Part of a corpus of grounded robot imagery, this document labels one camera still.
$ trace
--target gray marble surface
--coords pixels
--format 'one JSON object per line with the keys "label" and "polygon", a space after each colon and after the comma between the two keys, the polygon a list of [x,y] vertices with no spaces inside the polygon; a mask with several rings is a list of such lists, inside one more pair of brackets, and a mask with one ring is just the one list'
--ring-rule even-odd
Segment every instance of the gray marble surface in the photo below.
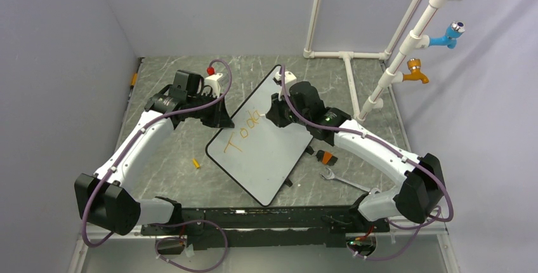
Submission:
{"label": "gray marble surface", "polygon": [[[144,58],[130,99],[126,121],[122,128],[123,141],[136,125],[146,101],[165,85],[172,83],[176,70],[183,69],[205,74],[214,58],[230,62],[233,71],[232,89],[226,96],[230,115],[239,107],[274,65],[283,63],[298,80],[308,80],[315,86],[325,105],[352,114],[349,87],[344,63],[339,59],[307,60],[302,56],[183,56]],[[381,77],[379,60],[352,60],[360,105],[371,94]],[[385,91],[381,98],[384,108],[368,115],[365,127],[388,142],[405,148],[394,103]],[[203,126],[196,119],[182,122],[171,137],[165,140],[149,159],[138,186],[132,191],[135,198],[164,196],[184,207],[250,207],[259,204],[239,187],[224,171],[206,156],[205,147],[217,130]],[[335,174],[355,183],[381,190],[392,188],[392,182],[369,163],[346,151],[314,140],[312,147],[329,151],[338,157],[332,167]],[[195,169],[192,158],[200,163]],[[271,206],[326,206],[351,204],[363,192],[345,184],[323,180],[319,173],[324,165],[315,156],[303,154],[290,175],[294,185],[283,186]]]}

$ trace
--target cable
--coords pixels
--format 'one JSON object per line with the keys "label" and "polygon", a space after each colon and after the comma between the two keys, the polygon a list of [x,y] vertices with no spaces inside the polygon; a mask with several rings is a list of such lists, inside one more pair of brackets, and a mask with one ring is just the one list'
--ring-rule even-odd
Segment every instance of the cable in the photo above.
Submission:
{"label": "cable", "polygon": [[[437,211],[437,214],[434,216],[435,218],[438,218],[439,215],[441,215],[441,207],[438,205],[436,206],[439,210]],[[425,225],[429,225],[431,223],[433,223],[435,220],[432,219],[426,223],[424,223]],[[393,223],[391,223],[392,225],[398,227],[399,229],[404,229],[404,227],[400,227],[398,225],[395,225]],[[363,258],[364,260],[371,260],[373,262],[382,262],[382,261],[385,261],[385,260],[391,260],[391,259],[394,259],[398,256],[400,256],[401,254],[403,254],[408,248],[409,246],[411,246],[411,244],[413,243],[413,241],[415,241],[419,231],[421,230],[421,227],[413,227],[413,228],[416,228],[415,230],[415,233],[413,233],[413,235],[411,235],[411,238],[409,238],[409,240],[407,241],[407,243],[405,244],[405,246],[403,246],[403,248],[400,249],[400,251],[390,255],[390,256],[384,256],[384,257],[374,257],[374,258],[371,258],[371,257],[366,257],[366,256],[363,256],[361,255],[360,253],[357,253],[355,254],[355,251],[353,251],[353,249],[351,249],[351,247],[349,246],[349,244],[346,244],[346,246],[348,247],[348,249],[353,253],[353,256],[359,256],[360,258]]]}
{"label": "cable", "polygon": [[[433,209],[434,209],[434,210],[437,210],[437,213],[438,213],[437,216],[439,216],[440,213],[441,213],[441,206],[436,205]],[[395,224],[394,222],[392,222],[392,221],[391,221],[390,219],[388,219],[388,218],[387,218],[387,221],[388,221],[388,223],[389,223],[390,225],[392,225],[393,227],[396,227],[396,228],[398,228],[398,229],[400,229],[400,230],[415,230],[415,229],[420,229],[420,228],[422,228],[422,227],[425,227],[425,226],[427,226],[427,225],[430,225],[430,224],[432,224],[433,222],[436,222],[437,220],[435,220],[434,218],[432,218],[432,219],[430,219],[429,221],[427,221],[427,222],[425,222],[425,223],[423,223],[423,224],[421,224],[421,225],[415,225],[415,226],[413,226],[413,227],[403,227],[403,226],[401,226],[401,225],[397,225],[397,224]]]}
{"label": "cable", "polygon": [[[342,132],[353,133],[354,135],[362,136],[362,132],[359,131],[359,130],[319,125],[319,124],[313,123],[313,122],[305,119],[295,109],[295,107],[293,107],[293,104],[291,103],[291,100],[289,99],[288,91],[285,88],[285,65],[282,65],[280,69],[281,69],[281,74],[282,74],[282,91],[283,91],[282,94],[284,95],[284,100],[286,101],[286,103],[287,103],[288,107],[290,108],[291,112],[293,112],[293,114],[299,120],[301,120],[303,123],[305,123],[305,124],[307,124],[307,125],[309,125],[311,127],[314,127],[314,128],[323,129],[323,130],[329,130],[329,131],[336,131],[336,132],[342,131]],[[394,149],[390,144],[386,143],[385,141],[383,141],[380,138],[377,138],[377,137],[372,136],[372,135],[365,135],[365,138],[369,138],[370,140],[382,145],[383,147],[388,149],[390,152],[392,152],[394,155],[396,155],[400,159],[403,158],[403,156],[404,156],[399,151]],[[425,173],[428,177],[430,177],[435,182],[435,184],[437,184],[437,187],[439,187],[439,189],[441,190],[441,192],[445,196],[445,199],[447,200],[447,205],[449,207],[449,215],[448,215],[447,218],[439,218],[439,215],[437,215],[437,217],[435,217],[434,219],[437,220],[437,221],[441,221],[441,222],[449,222],[449,221],[451,221],[453,219],[453,217],[454,217],[454,207],[452,205],[452,200],[450,199],[449,193],[447,192],[447,189],[444,186],[444,184],[434,174],[432,174],[426,168],[420,166],[418,163],[415,163],[414,161],[411,161],[409,159],[406,159],[405,163],[409,163],[409,164],[413,165],[413,167],[418,168],[423,173]]]}
{"label": "cable", "polygon": [[[311,126],[311,127],[314,127],[314,128],[318,128],[318,129],[322,129],[322,130],[330,130],[330,131],[343,131],[343,132],[348,132],[348,133],[353,133],[355,135],[360,135],[362,136],[362,132],[361,131],[358,131],[358,130],[352,130],[352,129],[348,129],[348,128],[339,128],[339,127],[331,127],[331,126],[323,126],[323,125],[319,125],[319,124],[316,124],[316,123],[313,123],[307,119],[305,119],[296,109],[295,107],[293,106],[291,100],[289,99],[289,94],[288,94],[288,90],[286,89],[285,87],[285,65],[282,65],[281,66],[281,75],[282,75],[282,94],[284,95],[284,100],[286,101],[288,107],[290,108],[291,112],[293,112],[293,114],[299,119],[301,120],[303,123]],[[382,145],[383,147],[387,148],[390,152],[394,153],[394,155],[396,155],[398,158],[402,158],[404,155],[402,155],[399,151],[397,151],[396,149],[394,149],[391,145],[389,145],[388,143],[386,143],[385,141],[379,139],[379,138],[376,138],[374,136],[371,136],[371,135],[366,135],[365,136],[366,138],[369,138],[370,140],[374,141],[374,142],[377,142],[378,144]],[[405,246],[398,252],[396,252],[395,254],[391,255],[391,256],[387,256],[387,257],[378,257],[378,258],[365,258],[364,256],[362,256],[361,254],[358,254],[359,256],[361,256],[362,258],[364,258],[365,260],[368,259],[368,260],[372,260],[372,261],[383,261],[383,260],[391,260],[391,259],[394,259],[398,256],[400,256],[405,250],[407,250],[407,248],[411,245],[411,243],[415,240],[415,238],[417,237],[417,234],[418,232],[420,231],[421,227],[424,227],[426,225],[429,225],[431,223],[433,223],[433,221],[441,221],[441,222],[448,222],[448,221],[451,221],[454,217],[454,207],[452,206],[452,201],[450,200],[450,196],[449,196],[449,193],[447,192],[447,189],[446,187],[443,185],[443,183],[441,181],[439,181],[439,179],[434,175],[432,174],[429,170],[427,170],[426,168],[418,165],[417,163],[411,161],[411,160],[406,160],[405,161],[406,163],[409,163],[411,165],[413,165],[414,167],[418,168],[419,170],[421,170],[423,173],[425,173],[426,175],[428,175],[436,184],[437,186],[439,187],[439,189],[443,192],[443,195],[445,196],[446,200],[447,200],[447,204],[448,204],[448,207],[449,207],[449,216],[448,218],[439,218],[439,216],[441,215],[441,207],[440,206],[436,206],[438,208],[438,211],[437,211],[437,214],[435,216],[431,216],[430,217],[432,218],[432,220],[426,222],[426,223],[422,223],[422,224],[419,224],[415,227],[412,227],[413,229],[416,229],[415,233],[411,236],[411,238],[409,239],[409,241],[407,241],[407,243],[405,244]]]}
{"label": "cable", "polygon": [[352,222],[344,222],[344,221],[336,220],[336,219],[334,219],[333,217],[331,217],[329,215],[323,215],[323,216],[321,216],[321,221],[323,221],[325,223],[327,223],[328,221],[326,221],[324,218],[329,219],[330,222],[338,223],[338,224],[341,224],[341,225],[351,225],[352,224]]}
{"label": "cable", "polygon": [[180,241],[184,240],[184,239],[181,239],[179,237],[165,237],[165,238],[162,238],[161,240],[157,241],[157,243],[155,243],[155,253],[157,254],[157,258],[160,258],[161,260],[163,260],[163,261],[165,261],[167,263],[170,263],[171,265],[174,265],[175,267],[178,267],[181,270],[194,272],[194,273],[209,272],[209,271],[215,269],[216,267],[218,267],[219,265],[221,265],[221,263],[224,261],[224,258],[226,258],[226,255],[228,254],[228,238],[226,238],[226,234],[224,233],[224,230],[221,229],[221,227],[219,227],[214,222],[211,222],[209,220],[203,220],[203,219],[191,220],[191,221],[187,221],[187,222],[183,222],[183,223],[177,223],[177,224],[153,223],[153,225],[156,225],[158,227],[181,227],[181,226],[184,226],[184,225],[187,225],[187,224],[193,224],[193,223],[211,224],[212,226],[216,227],[220,231],[220,233],[222,234],[222,238],[224,238],[224,253],[222,253],[221,258],[219,259],[219,261],[216,264],[214,264],[212,267],[209,267],[207,269],[196,270],[196,269],[191,269],[191,268],[184,267],[184,266],[170,260],[169,258],[166,258],[166,257],[162,256],[161,254],[159,254],[159,245],[161,244],[161,242],[163,242],[163,241],[165,241],[167,239],[179,239]]}
{"label": "cable", "polygon": [[368,238],[368,236],[369,236],[373,231],[374,231],[374,226],[372,225],[372,226],[368,229],[368,232],[366,232],[366,235],[357,237],[357,238],[355,238],[355,240],[363,241],[364,239]]}
{"label": "cable", "polygon": [[209,103],[206,103],[204,105],[201,105],[201,106],[198,106],[198,107],[193,107],[193,108],[189,108],[189,109],[184,109],[184,110],[178,110],[178,111],[174,111],[174,112],[169,112],[169,113],[165,113],[161,116],[158,116],[154,119],[152,119],[151,121],[149,121],[146,125],[144,125],[140,130],[138,130],[132,139],[130,139],[130,141],[126,144],[125,148],[123,148],[122,152],[118,155],[118,157],[116,158],[116,160],[112,163],[111,167],[108,169],[107,173],[103,176],[103,178],[101,179],[101,181],[99,181],[99,183],[97,183],[97,186],[95,187],[95,189],[93,190],[93,192],[91,193],[90,197],[88,198],[88,202],[86,203],[86,207],[84,208],[84,213],[82,214],[82,230],[81,230],[81,236],[82,236],[82,240],[84,241],[84,243],[89,246],[90,248],[95,248],[97,246],[100,246],[101,244],[103,244],[108,238],[110,238],[110,236],[112,236],[113,232],[110,232],[108,233],[103,239],[101,239],[99,242],[97,243],[92,243],[89,238],[88,238],[88,233],[87,233],[87,230],[86,230],[86,225],[88,224],[88,217],[89,217],[89,210],[91,208],[91,205],[93,203],[93,201],[95,200],[95,197],[97,196],[97,193],[99,192],[99,190],[103,187],[103,184],[108,180],[108,178],[110,178],[110,176],[114,173],[114,171],[117,169],[117,166],[119,165],[119,163],[121,163],[121,160],[123,160],[123,158],[127,155],[127,153],[129,152],[129,150],[131,150],[131,148],[133,148],[133,145],[136,143],[137,139],[142,136],[142,134],[144,134],[144,132],[149,128],[151,127],[151,125],[155,124],[156,122],[160,121],[161,119],[165,119],[167,117],[171,117],[171,116],[176,116],[178,114],[184,114],[184,113],[189,113],[189,112],[194,112],[194,111],[198,111],[198,110],[202,110],[202,109],[205,109],[205,108],[208,108],[218,102],[220,102],[224,96],[226,94],[228,94],[228,91],[230,91],[230,88],[232,87],[232,70],[230,69],[230,65],[228,65],[227,62],[225,62],[224,60],[222,59],[215,59],[215,60],[212,60],[210,63],[209,63],[209,66],[211,67],[214,63],[216,62],[219,62],[219,63],[222,63],[225,67],[226,67],[226,70],[228,71],[228,75],[230,76],[230,80],[228,82],[228,86],[226,86],[226,89],[224,90],[224,92],[215,100],[209,102]]}
{"label": "cable", "polygon": [[208,84],[205,84],[205,85],[202,87],[202,89],[200,89],[200,92],[198,92],[198,95],[201,95],[201,94],[204,92],[204,89],[205,89],[206,87],[209,87],[209,89],[210,89],[209,94],[210,94],[210,95],[213,93],[213,87],[210,86],[210,85],[208,85]]}

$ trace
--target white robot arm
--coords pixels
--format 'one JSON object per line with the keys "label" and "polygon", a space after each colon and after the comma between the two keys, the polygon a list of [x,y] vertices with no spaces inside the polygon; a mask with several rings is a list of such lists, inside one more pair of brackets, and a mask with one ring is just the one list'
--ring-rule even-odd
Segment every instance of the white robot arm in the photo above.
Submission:
{"label": "white robot arm", "polygon": [[[212,74],[204,79],[196,73],[178,70],[173,84],[151,97],[134,130],[114,155],[93,175],[83,173],[75,181],[83,220],[87,205],[91,204],[84,223],[91,222],[125,235],[135,225],[181,221],[180,203],[164,197],[135,200],[129,191],[140,178],[148,159],[181,121],[194,117],[208,127],[233,128],[223,96],[218,103],[210,104],[220,95],[222,77],[222,74]],[[207,107],[193,109],[203,105]],[[181,110],[190,112],[174,114]],[[101,186],[90,202],[98,185]]]}
{"label": "white robot arm", "polygon": [[314,138],[357,155],[394,182],[394,188],[365,194],[355,202],[364,222],[402,215],[412,222],[423,223],[443,194],[435,181],[417,166],[426,168],[444,184],[438,159],[431,154],[419,157],[393,146],[342,110],[325,107],[316,88],[306,81],[297,83],[291,72],[285,72],[284,79],[282,84],[282,75],[275,75],[275,82],[285,87],[295,111],[282,92],[275,93],[266,114],[269,120],[278,127],[304,124]]}

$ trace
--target black joint housing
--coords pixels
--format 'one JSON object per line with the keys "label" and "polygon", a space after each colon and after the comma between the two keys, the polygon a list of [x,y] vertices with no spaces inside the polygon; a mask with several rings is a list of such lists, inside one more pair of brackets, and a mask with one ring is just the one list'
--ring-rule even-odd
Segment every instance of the black joint housing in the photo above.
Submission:
{"label": "black joint housing", "polygon": [[[445,185],[441,163],[437,157],[426,154],[419,165],[429,170]],[[407,174],[407,179],[394,201],[396,208],[405,218],[415,223],[424,223],[442,197],[443,192],[437,184],[423,171],[414,168]]]}
{"label": "black joint housing", "polygon": [[[88,199],[99,181],[84,173],[81,173],[75,181],[75,194],[81,218]],[[140,203],[136,202],[125,189],[105,182],[91,204],[88,222],[116,234],[126,235],[135,227],[139,217]]]}

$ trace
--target white pipe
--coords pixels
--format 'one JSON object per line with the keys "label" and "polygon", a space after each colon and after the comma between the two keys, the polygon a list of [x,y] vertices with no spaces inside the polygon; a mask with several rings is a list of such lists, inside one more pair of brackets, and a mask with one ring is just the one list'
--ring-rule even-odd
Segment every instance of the white pipe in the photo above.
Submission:
{"label": "white pipe", "polygon": [[[388,58],[385,53],[356,53],[347,52],[350,58],[368,58],[386,60]],[[341,58],[342,52],[316,52],[310,51],[308,54],[304,54],[305,58]]]}
{"label": "white pipe", "polygon": [[358,107],[357,90],[355,89],[355,80],[353,78],[353,69],[351,68],[351,56],[349,53],[343,53],[342,59],[346,65],[346,74],[348,76],[348,85],[350,86],[351,104],[353,106],[353,118],[358,119],[360,109]]}
{"label": "white pipe", "polygon": [[405,28],[407,27],[407,24],[409,23],[409,20],[411,20],[411,17],[415,13],[417,7],[419,6],[419,3],[422,0],[412,0],[409,4],[409,7],[407,8],[407,11],[405,12],[405,15],[402,18],[402,21],[400,21],[400,25],[396,29],[396,32],[394,33],[394,36],[392,36],[392,39],[390,40],[390,43],[388,44],[387,48],[385,49],[385,54],[390,56],[392,54],[392,50],[394,50],[394,47],[396,46],[396,43],[400,40],[402,37],[402,34],[404,33]]}
{"label": "white pipe", "polygon": [[310,25],[308,26],[308,35],[306,36],[305,54],[312,50],[312,41],[314,39],[314,30],[316,28],[320,4],[321,0],[314,0],[312,13],[310,15]]}
{"label": "white pipe", "polygon": [[403,60],[407,55],[409,55],[415,47],[420,43],[422,33],[426,26],[429,24],[433,15],[440,9],[447,1],[450,0],[429,0],[428,7],[420,17],[419,21],[416,23],[415,27],[409,32],[409,35],[405,38],[403,43],[398,49],[398,54],[390,63],[390,66],[385,70],[379,81],[377,82],[376,89],[368,97],[364,105],[362,106],[362,111],[357,119],[358,122],[364,122],[368,113],[376,106],[376,101],[381,96],[381,92],[387,88],[392,80],[395,77],[396,72],[400,65],[404,62]]}

